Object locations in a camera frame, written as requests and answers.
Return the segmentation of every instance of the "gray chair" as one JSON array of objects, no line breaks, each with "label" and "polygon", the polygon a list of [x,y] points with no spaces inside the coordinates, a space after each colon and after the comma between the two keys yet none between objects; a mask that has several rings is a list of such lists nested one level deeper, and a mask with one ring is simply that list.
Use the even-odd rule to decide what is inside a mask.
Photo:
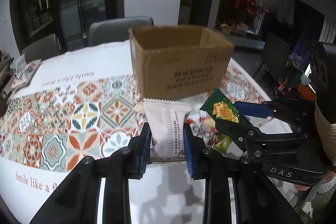
[{"label": "gray chair", "polygon": [[50,34],[30,44],[21,51],[25,54],[26,63],[36,59],[46,60],[60,54],[59,42],[56,35]]},{"label": "gray chair", "polygon": [[154,26],[153,19],[137,16],[95,22],[90,26],[88,46],[125,41],[129,39],[128,29],[136,26]]},{"label": "gray chair", "polygon": [[261,67],[266,64],[270,71],[276,75],[276,82],[279,76],[285,74],[288,55],[289,45],[275,34],[268,32],[265,46],[261,51],[262,62],[254,73],[253,78],[257,75]]}]

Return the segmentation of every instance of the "open cardboard box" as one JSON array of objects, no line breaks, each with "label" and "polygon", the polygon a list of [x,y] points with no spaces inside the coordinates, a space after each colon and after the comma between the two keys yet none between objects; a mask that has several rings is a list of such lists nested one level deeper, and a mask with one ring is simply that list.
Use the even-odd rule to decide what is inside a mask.
[{"label": "open cardboard box", "polygon": [[194,25],[130,29],[133,72],[142,98],[175,100],[216,88],[234,45]]}]

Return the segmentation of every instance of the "tile pattern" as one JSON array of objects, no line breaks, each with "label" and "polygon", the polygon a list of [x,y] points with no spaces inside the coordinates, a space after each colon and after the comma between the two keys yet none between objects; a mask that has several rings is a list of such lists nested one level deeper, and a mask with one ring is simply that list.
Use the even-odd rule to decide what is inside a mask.
[{"label": "tile pattern", "polygon": [[[264,100],[232,63],[219,87],[232,102]],[[215,132],[211,117],[198,110],[210,93],[181,99],[192,103],[187,122],[204,140]],[[68,172],[87,155],[108,157],[127,146],[146,121],[133,75],[60,86],[8,102],[0,118],[0,156],[34,168]],[[261,126],[268,120],[251,122]]]}]

